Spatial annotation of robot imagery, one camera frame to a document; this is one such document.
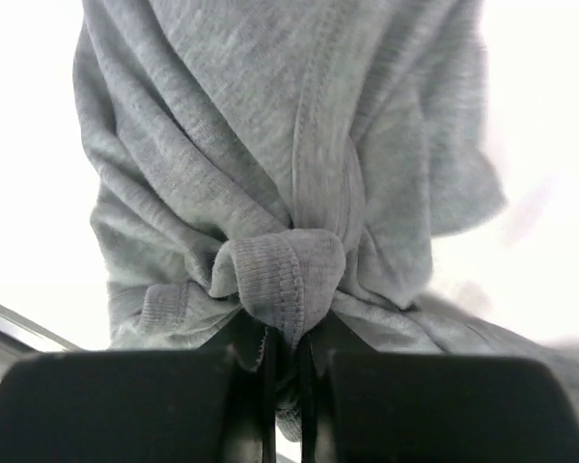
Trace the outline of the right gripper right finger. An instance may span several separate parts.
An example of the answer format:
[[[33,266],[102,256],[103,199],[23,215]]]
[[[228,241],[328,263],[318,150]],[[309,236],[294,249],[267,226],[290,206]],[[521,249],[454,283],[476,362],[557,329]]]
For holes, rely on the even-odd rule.
[[[299,358],[306,462],[579,462],[579,419],[540,363],[315,336]]]

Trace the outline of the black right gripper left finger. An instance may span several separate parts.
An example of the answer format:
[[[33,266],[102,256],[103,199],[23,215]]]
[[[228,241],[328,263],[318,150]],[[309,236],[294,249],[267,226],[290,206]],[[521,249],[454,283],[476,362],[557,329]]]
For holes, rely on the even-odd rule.
[[[271,462],[272,401],[233,348],[43,354],[0,383],[0,462]]]

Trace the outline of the grey tank top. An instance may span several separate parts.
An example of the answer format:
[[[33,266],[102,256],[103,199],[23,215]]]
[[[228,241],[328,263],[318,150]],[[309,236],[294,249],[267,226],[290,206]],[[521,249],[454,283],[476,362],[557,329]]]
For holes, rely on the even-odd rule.
[[[87,1],[73,64],[115,348],[240,310],[285,349],[336,313],[380,351],[579,358],[420,310],[434,237],[503,206],[477,1]]]

